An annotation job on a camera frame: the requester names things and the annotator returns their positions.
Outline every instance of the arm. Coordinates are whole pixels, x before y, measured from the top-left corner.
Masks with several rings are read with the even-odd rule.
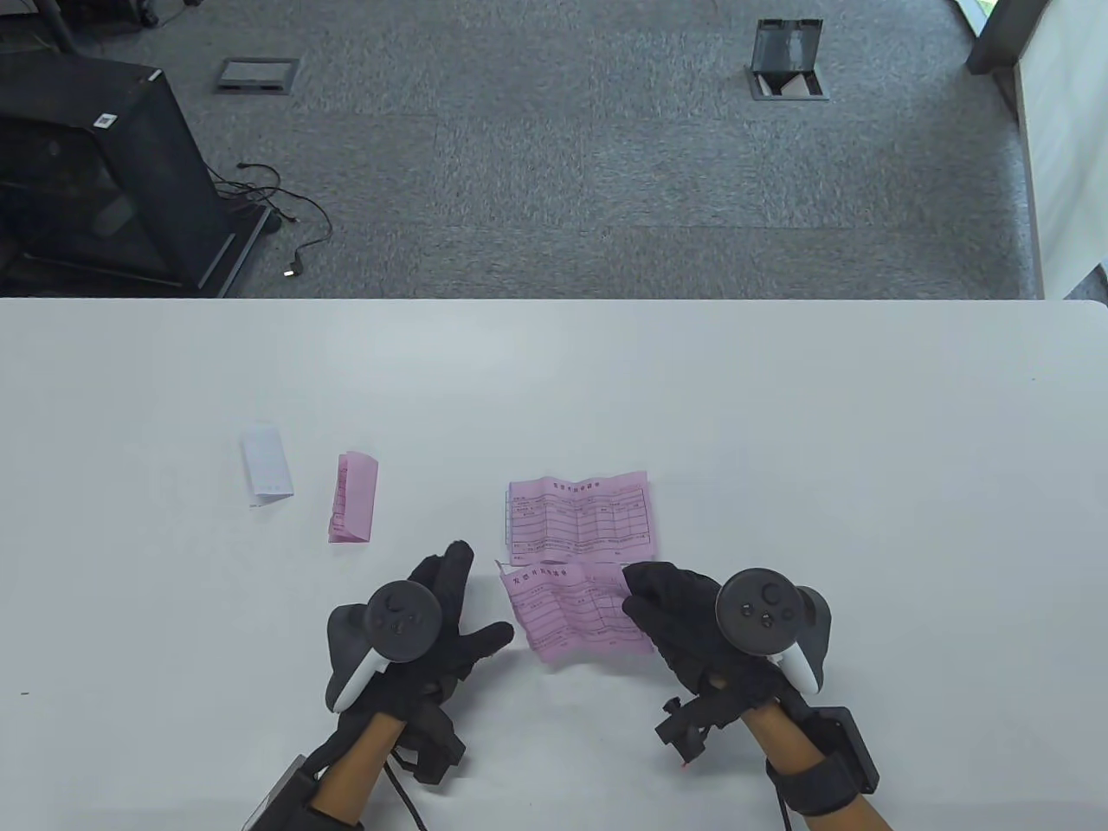
[[[347,755],[327,769],[311,807],[347,825],[357,825],[403,729],[403,721],[384,712],[375,715]]]
[[[801,773],[823,761],[823,753],[777,704],[747,710],[741,718],[779,773]],[[841,811],[804,820],[811,831],[892,831],[864,797]]]

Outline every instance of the pink form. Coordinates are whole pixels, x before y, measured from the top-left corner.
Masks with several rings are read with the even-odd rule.
[[[532,565],[500,578],[527,643],[544,663],[576,649],[654,652],[620,608],[630,592],[618,563]]]
[[[328,540],[332,543],[368,543],[373,527],[377,495],[377,460],[349,451],[339,456]]]
[[[507,525],[512,565],[638,563],[657,555],[643,471],[584,482],[512,482]]]

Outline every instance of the white wall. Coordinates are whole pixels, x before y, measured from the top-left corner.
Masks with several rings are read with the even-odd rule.
[[[1108,2],[1051,0],[1018,84],[1037,267],[1059,299],[1108,258]]]

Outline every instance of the black glove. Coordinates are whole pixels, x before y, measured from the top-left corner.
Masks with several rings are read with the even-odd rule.
[[[673,563],[624,567],[630,597],[624,613],[658,647],[661,657],[694,695],[711,693],[711,680],[745,711],[769,704],[786,688],[781,670],[766,658],[740,653],[716,624],[719,584]]]
[[[358,699],[340,716],[338,729],[309,758],[316,770],[345,756],[378,712],[408,721],[428,700],[442,704],[465,680],[473,665],[507,646],[515,635],[512,624],[501,620],[472,635],[458,629],[465,597],[465,583],[473,565],[473,548],[454,542],[442,556],[427,557],[409,579],[434,594],[442,607],[439,638],[422,657],[408,664],[389,664],[375,675]]]

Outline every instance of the white paper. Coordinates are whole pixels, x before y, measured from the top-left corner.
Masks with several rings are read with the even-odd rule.
[[[254,424],[243,433],[243,460],[250,504],[267,505],[293,495],[293,478],[275,424]]]

